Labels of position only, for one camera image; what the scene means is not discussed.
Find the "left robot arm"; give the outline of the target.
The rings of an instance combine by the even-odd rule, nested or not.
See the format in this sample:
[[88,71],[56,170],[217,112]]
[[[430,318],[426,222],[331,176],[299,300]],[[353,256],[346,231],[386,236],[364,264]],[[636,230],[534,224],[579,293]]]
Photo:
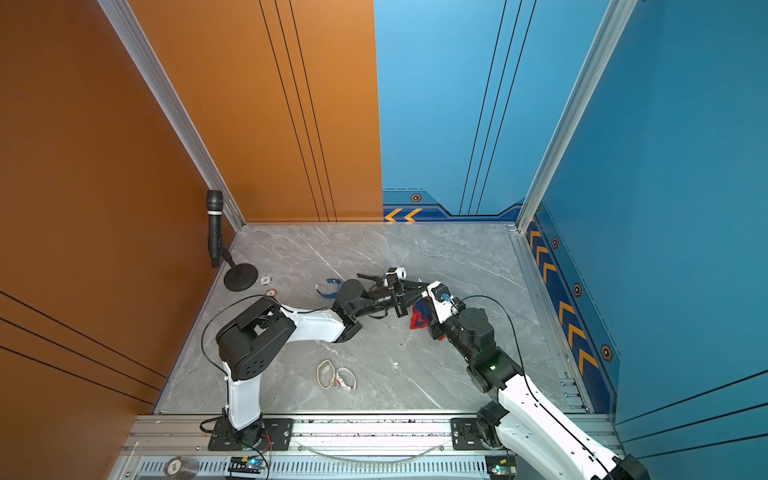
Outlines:
[[344,281],[329,308],[297,310],[265,296],[223,326],[216,335],[219,358],[227,382],[224,414],[229,425],[242,431],[262,419],[261,374],[284,345],[318,341],[344,343],[361,329],[361,316],[393,309],[403,317],[427,292],[424,282],[389,275],[367,289],[361,281]]

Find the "pink white watch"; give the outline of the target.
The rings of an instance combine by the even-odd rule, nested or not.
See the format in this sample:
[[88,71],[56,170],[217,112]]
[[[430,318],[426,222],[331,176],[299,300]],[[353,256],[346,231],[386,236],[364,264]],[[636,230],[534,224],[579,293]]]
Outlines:
[[347,367],[339,367],[335,370],[334,383],[339,389],[347,392],[353,392],[357,389],[357,377]]

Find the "red and blue cloth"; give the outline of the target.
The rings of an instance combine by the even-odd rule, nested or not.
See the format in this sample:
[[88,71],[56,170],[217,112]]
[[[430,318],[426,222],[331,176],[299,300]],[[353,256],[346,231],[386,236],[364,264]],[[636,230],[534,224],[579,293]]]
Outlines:
[[431,303],[426,298],[421,298],[412,305],[410,329],[425,329],[433,320]]

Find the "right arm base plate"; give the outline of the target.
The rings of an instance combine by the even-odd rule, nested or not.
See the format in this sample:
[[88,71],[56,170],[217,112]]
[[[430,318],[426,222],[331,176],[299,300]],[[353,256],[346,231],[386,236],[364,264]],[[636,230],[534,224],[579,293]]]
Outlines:
[[500,448],[494,428],[477,417],[450,419],[451,439],[457,451],[497,450]]

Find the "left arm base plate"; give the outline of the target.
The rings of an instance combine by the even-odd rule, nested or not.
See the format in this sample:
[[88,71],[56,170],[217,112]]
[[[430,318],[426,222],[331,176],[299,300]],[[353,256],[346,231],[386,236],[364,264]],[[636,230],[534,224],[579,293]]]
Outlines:
[[263,418],[236,430],[226,417],[218,417],[209,432],[209,451],[258,450],[282,452],[290,446],[294,421],[291,418]]

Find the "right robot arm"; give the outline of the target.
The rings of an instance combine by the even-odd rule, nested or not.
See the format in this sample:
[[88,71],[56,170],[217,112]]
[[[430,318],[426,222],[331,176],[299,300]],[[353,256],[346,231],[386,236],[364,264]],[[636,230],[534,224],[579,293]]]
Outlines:
[[634,456],[621,458],[586,433],[535,387],[495,342],[483,309],[443,302],[429,331],[461,354],[476,387],[492,401],[477,413],[479,436],[522,457],[546,479],[648,479]]

